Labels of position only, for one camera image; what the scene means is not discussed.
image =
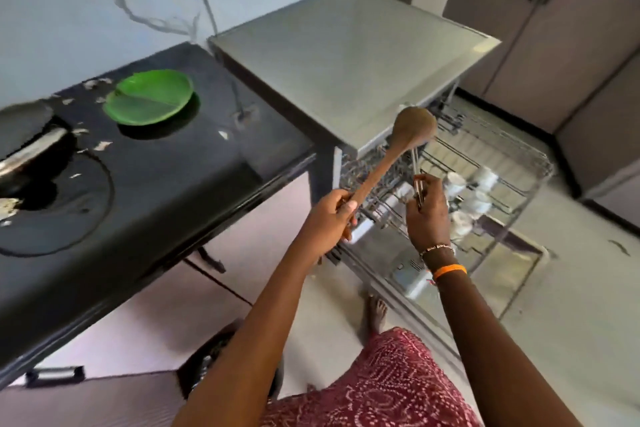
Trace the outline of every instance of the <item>red patterned skirt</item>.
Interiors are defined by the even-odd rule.
[[[372,337],[324,390],[269,404],[261,426],[480,426],[458,389],[412,332]]]

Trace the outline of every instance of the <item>metal basket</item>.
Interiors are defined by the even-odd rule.
[[[481,118],[462,115],[451,105],[441,105],[438,110],[438,137],[419,148],[420,172],[444,178],[447,172],[455,171],[469,179],[484,165],[500,176],[489,192],[492,210],[458,243],[458,258],[472,271],[507,236],[554,168],[544,153]],[[340,187],[355,190],[384,157],[386,149],[387,145],[382,144],[360,160],[343,156]],[[405,153],[373,189],[356,219],[369,218],[380,227],[392,226],[408,238],[404,206],[400,203],[411,194],[398,193],[403,182],[412,180],[411,156]],[[471,192],[471,188],[464,190],[461,199]],[[389,199],[394,194],[396,199]]]

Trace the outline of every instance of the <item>green plate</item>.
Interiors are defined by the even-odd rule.
[[[173,69],[135,73],[109,93],[104,112],[123,125],[151,125],[177,114],[193,94],[191,79]]]

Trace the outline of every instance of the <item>metal tongs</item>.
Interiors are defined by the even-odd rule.
[[[420,166],[418,165],[418,148],[411,149],[411,163],[413,164],[413,176],[420,174]],[[418,209],[422,208],[424,196],[422,195],[422,181],[413,179],[413,189],[415,190],[415,199],[418,201]]]

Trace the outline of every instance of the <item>foot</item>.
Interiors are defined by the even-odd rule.
[[[387,317],[387,304],[380,297],[369,295],[366,314],[369,337],[380,334]]]

